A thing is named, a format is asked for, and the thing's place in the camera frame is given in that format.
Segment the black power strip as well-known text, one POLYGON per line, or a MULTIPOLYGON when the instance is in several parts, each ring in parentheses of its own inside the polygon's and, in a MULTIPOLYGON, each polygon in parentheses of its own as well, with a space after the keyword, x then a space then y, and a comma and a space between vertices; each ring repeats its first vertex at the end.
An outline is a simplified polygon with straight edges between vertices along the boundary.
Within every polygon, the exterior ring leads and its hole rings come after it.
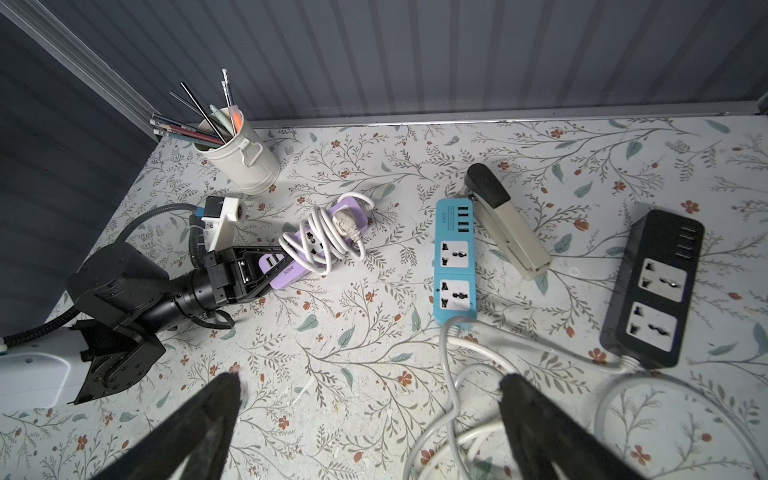
POLYGON ((704 234, 699 221, 664 210, 631 225, 600 333, 605 350, 646 369, 678 364, 704 234))

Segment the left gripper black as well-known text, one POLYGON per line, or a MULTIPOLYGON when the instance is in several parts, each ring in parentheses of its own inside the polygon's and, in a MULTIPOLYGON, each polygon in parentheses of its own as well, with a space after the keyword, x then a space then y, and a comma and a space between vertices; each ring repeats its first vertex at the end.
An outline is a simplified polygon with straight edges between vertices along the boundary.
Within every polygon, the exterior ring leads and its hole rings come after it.
POLYGON ((262 256, 283 255, 280 246, 233 246, 203 256, 203 265, 218 303, 247 303, 263 296, 271 282, 284 270, 275 267, 264 273, 258 265, 262 256))

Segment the teal power strip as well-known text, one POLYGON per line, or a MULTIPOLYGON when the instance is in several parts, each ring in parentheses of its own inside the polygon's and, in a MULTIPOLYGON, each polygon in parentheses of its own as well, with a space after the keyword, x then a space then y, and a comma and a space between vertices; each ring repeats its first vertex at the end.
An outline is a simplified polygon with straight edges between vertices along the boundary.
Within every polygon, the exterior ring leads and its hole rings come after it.
POLYGON ((456 316, 477 318, 473 203, 468 198, 436 204, 434 310, 439 326, 456 316))

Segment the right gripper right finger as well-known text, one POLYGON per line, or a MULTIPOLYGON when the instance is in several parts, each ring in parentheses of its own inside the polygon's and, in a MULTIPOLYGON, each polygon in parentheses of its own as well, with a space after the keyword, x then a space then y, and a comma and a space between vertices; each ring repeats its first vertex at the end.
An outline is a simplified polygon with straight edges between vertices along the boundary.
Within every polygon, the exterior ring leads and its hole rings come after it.
POLYGON ((641 477, 523 376, 507 374, 499 388, 505 433, 524 479, 641 477))

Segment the purple power strip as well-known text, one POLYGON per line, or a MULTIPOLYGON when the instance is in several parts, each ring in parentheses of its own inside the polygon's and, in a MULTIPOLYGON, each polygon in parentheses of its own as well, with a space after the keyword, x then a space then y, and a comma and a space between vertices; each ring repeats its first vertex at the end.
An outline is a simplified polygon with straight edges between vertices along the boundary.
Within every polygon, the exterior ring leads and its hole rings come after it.
POLYGON ((284 289, 308 273, 326 276, 338 261, 364 260, 367 249, 363 234, 368 229, 368 214, 375 206, 372 198, 357 192, 341 195, 328 209, 314 206, 296 232, 284 233, 279 239, 286 256, 259 259, 264 273, 275 267, 284 268, 271 287, 284 289))

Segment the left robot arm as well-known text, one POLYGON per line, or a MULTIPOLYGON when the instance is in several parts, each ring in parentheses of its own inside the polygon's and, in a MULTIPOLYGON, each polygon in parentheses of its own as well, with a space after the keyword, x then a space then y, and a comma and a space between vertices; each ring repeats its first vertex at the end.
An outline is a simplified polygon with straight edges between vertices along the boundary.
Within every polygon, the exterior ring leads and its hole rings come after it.
POLYGON ((2 339, 2 412, 81 404, 131 388, 165 354, 160 332, 185 322, 233 328, 225 306, 262 296, 290 262, 279 247, 234 246, 171 278, 126 242, 98 250, 67 281, 72 308, 2 339))

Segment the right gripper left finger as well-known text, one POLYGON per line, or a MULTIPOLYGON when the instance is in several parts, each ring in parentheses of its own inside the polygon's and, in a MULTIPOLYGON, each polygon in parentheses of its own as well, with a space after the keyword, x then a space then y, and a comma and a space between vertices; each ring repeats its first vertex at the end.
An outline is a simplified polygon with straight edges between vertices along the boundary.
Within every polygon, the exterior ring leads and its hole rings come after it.
POLYGON ((97 479, 219 479, 241 400, 236 373, 222 373, 184 403, 97 479))

